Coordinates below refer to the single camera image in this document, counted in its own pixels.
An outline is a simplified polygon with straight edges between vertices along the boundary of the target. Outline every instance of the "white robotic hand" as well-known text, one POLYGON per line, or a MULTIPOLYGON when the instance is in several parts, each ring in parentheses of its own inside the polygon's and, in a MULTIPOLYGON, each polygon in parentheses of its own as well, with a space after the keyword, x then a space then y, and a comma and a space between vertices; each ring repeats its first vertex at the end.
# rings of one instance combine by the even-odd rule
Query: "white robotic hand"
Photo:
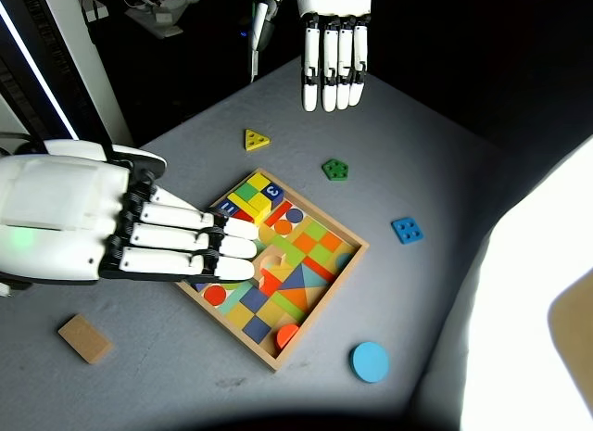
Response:
MULTIPOLYGON (((259 0, 254 19, 252 49, 263 49, 271 36, 271 19, 282 0, 259 0)), ((357 105, 364 87, 367 61, 367 25, 371 0, 297 0, 305 23, 303 107, 313 111, 322 77, 325 111, 357 105), (320 43, 323 71, 320 71, 320 43)))
POLYGON ((0 275, 88 284, 100 277, 245 281, 257 227, 203 213, 156 186, 156 155, 85 141, 0 158, 0 275))

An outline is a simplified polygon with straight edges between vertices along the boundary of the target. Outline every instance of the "blue block with number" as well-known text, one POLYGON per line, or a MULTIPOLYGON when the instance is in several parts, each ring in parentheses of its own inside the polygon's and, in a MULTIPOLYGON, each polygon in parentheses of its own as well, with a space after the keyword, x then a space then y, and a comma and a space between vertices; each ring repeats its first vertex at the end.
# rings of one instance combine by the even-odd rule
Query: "blue block with number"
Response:
POLYGON ((399 238, 401 244, 409 244, 419 239, 423 239, 423 231, 413 218, 402 218, 391 223, 393 230, 399 238))
POLYGON ((229 216, 233 216, 237 211, 239 211, 239 208, 227 198, 225 198, 218 206, 216 206, 216 208, 226 211, 229 213, 229 216))
POLYGON ((275 209, 284 198, 284 190, 276 184, 268 184, 261 193, 271 201, 271 208, 275 209))

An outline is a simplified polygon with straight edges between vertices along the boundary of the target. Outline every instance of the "table surface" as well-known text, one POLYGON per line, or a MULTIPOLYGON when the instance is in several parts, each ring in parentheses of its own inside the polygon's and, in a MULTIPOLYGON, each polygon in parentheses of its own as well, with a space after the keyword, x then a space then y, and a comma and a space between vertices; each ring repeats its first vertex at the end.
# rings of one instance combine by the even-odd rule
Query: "table surface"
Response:
POLYGON ((277 412, 402 411, 459 287, 455 246, 490 147, 373 76, 357 107, 307 113, 294 60, 145 149, 169 162, 159 183, 197 207, 262 167, 371 246, 276 374, 171 284, 38 285, 0 299, 6 429, 158 430, 277 412), (271 146, 246 153, 245 128, 271 146), (346 182, 327 180, 328 158, 349 165, 346 182), (425 238, 402 246, 390 222, 407 216, 425 238), (97 365, 57 334, 75 313, 115 345, 97 365), (350 350, 369 340, 390 357, 376 385, 348 366, 350 350))

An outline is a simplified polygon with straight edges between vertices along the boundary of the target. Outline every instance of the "light blue disc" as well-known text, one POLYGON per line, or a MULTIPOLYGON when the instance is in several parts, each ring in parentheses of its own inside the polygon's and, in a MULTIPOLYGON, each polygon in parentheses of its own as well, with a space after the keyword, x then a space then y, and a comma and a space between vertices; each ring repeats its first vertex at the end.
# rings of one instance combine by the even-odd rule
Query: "light blue disc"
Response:
POLYGON ((389 372, 389 356, 377 343, 367 341, 354 348, 350 354, 354 373, 368 383, 380 382, 389 372))

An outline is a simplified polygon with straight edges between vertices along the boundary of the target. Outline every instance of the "white light strip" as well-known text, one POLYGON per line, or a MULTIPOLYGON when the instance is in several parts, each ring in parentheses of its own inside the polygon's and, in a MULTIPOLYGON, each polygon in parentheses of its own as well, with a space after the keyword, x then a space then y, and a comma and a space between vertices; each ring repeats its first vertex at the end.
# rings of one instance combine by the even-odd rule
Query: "white light strip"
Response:
POLYGON ((20 38, 20 34, 17 31, 17 28, 15 27, 14 23, 10 19, 10 16, 8 16, 8 13, 6 12, 4 5, 2 4, 1 1, 0 1, 0 16, 2 16, 2 20, 8 27, 8 30, 12 34, 12 37, 15 39, 15 42, 17 42, 20 52, 27 60, 27 63, 29 64, 29 66, 31 67, 31 70, 33 71, 33 74, 35 74, 35 77, 37 78, 37 82, 39 82, 41 87, 44 89, 45 95, 47 95, 47 98, 54 106, 54 109, 56 110, 56 113, 59 116, 59 118, 62 119, 62 123, 64 123, 66 130, 68 130, 68 133, 70 133, 70 136, 72 136, 72 139, 78 141, 79 140, 78 135, 76 134, 76 132, 70 125, 70 122, 68 121, 68 118, 66 117, 66 114, 64 114, 64 111, 62 111, 62 107, 58 104, 56 97, 52 93, 52 90, 49 89, 49 86, 47 85, 47 82, 45 81, 44 76, 39 71, 39 68, 37 68, 37 65, 35 64, 33 57, 29 53, 27 46, 24 44, 24 42, 20 38))

